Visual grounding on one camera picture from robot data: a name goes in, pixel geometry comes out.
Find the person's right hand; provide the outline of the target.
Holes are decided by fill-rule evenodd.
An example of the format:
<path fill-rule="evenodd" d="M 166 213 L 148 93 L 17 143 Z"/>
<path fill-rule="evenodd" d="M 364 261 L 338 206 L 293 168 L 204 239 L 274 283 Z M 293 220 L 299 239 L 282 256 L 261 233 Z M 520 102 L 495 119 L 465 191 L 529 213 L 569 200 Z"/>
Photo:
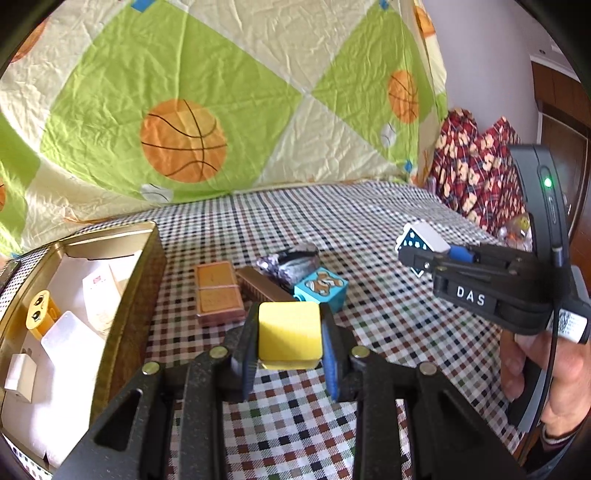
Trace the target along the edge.
<path fill-rule="evenodd" d="M 525 389 L 523 369 L 527 359 L 540 367 L 548 365 L 552 336 L 515 335 L 503 331 L 500 337 L 501 385 L 513 401 Z M 590 410 L 590 344 L 557 340 L 549 398 L 541 420 L 546 435 L 558 440 L 575 432 Z"/>

